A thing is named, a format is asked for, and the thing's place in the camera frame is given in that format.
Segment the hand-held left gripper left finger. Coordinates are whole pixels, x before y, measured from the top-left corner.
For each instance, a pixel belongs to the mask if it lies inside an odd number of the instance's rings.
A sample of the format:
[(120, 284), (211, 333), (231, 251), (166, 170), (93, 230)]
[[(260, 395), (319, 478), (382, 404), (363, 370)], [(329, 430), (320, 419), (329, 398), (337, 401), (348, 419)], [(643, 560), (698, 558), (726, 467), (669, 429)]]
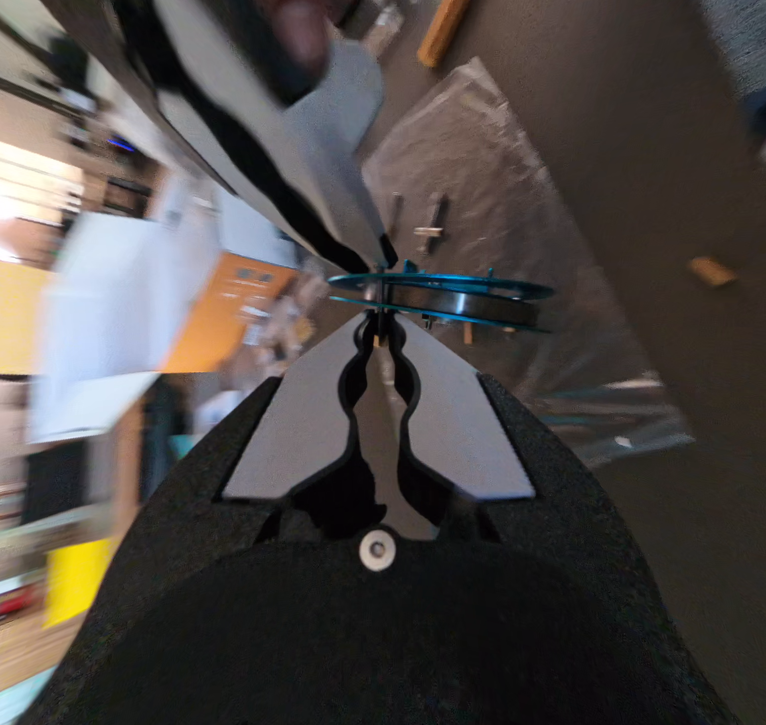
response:
[(224, 486), (224, 500), (278, 500), (346, 461), (375, 330), (357, 315), (288, 367)]

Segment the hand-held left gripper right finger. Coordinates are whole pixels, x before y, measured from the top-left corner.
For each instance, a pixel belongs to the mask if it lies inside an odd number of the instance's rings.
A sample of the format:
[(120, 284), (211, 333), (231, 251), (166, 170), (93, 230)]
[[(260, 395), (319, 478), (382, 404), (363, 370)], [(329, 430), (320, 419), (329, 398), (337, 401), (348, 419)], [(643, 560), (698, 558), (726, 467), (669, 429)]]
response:
[(406, 458), (475, 500), (534, 498), (478, 370), (407, 318), (391, 320), (389, 351)]

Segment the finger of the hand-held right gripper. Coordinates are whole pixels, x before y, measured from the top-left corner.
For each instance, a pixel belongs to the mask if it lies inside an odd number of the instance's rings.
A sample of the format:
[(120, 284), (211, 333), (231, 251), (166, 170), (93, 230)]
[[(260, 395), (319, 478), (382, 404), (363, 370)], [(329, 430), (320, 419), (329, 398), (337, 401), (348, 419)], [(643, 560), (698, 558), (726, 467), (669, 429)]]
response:
[(157, 91), (157, 105), (172, 130), (231, 190), (314, 256), (340, 270), (386, 266), (386, 235), (354, 159), (337, 138), (320, 143), (313, 127), (303, 137), (291, 128), (280, 165), (255, 130), (194, 88)]
[(346, 0), (149, 0), (158, 111), (243, 201), (338, 268), (397, 262), (355, 152), (382, 98)]

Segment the blue round turntable assembly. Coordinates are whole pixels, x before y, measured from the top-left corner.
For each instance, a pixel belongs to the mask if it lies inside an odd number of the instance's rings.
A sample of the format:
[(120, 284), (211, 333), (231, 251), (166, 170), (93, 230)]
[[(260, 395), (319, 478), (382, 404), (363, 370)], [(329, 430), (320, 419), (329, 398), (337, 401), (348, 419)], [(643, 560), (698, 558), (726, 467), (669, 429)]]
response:
[(410, 314), (537, 331), (539, 304), (551, 299), (555, 290), (534, 282), (501, 279), (493, 269), (483, 275), (428, 272), (406, 260), (400, 271), (333, 276), (327, 280), (330, 299), (372, 310), (382, 319)]

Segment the small black socket wrench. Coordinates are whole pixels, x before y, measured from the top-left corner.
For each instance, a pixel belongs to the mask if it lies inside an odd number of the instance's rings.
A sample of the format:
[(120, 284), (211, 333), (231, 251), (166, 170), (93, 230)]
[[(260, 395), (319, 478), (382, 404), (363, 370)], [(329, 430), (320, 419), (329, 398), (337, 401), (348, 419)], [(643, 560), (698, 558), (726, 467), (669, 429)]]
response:
[(413, 230), (416, 240), (416, 252), (421, 256), (431, 254), (434, 244), (444, 235), (444, 218), (449, 206), (449, 197), (445, 193), (434, 193), (426, 206), (426, 217)]

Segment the pile of small hardware bags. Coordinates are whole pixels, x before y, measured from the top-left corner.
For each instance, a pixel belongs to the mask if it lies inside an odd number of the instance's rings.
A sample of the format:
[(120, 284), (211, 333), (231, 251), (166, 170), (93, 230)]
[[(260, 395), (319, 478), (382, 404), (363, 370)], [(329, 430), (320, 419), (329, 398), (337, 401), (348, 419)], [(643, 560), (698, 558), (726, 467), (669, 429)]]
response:
[(329, 299), (330, 285), (321, 272), (301, 272), (273, 299), (257, 309), (247, 325), (244, 347), (264, 379), (282, 376), (317, 335), (316, 314)]

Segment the orange white cardboard box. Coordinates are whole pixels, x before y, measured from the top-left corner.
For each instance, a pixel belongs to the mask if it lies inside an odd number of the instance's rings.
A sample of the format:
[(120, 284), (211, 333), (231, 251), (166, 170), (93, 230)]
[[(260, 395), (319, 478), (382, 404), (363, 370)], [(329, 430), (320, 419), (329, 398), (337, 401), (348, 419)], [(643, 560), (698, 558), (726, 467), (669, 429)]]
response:
[(296, 274), (271, 224), (244, 220), (239, 254), (215, 213), (81, 216), (43, 290), (29, 443), (109, 433), (160, 375), (212, 372), (232, 354), (247, 301), (270, 303)]

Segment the clear plastic bag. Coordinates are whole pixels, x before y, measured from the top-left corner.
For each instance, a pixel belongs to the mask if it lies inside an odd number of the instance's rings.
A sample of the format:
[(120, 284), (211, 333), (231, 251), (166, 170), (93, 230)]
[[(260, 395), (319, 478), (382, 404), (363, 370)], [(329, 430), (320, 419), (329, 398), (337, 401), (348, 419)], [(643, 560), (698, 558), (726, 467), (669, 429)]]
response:
[[(495, 377), (591, 468), (693, 443), (554, 180), (478, 58), (454, 69), (369, 157), (363, 176), (401, 261), (548, 286), (545, 332), (457, 321), (432, 335)], [(434, 193), (449, 206), (428, 256), (414, 228)]]

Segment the long orange rod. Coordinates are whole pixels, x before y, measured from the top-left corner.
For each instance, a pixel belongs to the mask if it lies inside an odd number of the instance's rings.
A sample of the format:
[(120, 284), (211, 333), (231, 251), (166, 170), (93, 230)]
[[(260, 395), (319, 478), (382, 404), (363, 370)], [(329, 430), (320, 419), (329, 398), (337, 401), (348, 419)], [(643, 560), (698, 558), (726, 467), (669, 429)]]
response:
[(471, 0), (440, 0), (417, 50), (418, 62), (435, 69), (444, 59)]

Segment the yellow bin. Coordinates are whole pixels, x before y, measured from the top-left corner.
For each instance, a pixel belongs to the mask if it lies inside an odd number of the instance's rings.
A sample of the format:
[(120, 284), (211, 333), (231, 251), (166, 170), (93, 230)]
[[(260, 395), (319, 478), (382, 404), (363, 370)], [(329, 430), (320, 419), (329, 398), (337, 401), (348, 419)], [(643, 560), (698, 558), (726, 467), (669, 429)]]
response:
[(103, 538), (47, 554), (43, 628), (65, 623), (90, 609), (115, 548), (114, 539)]

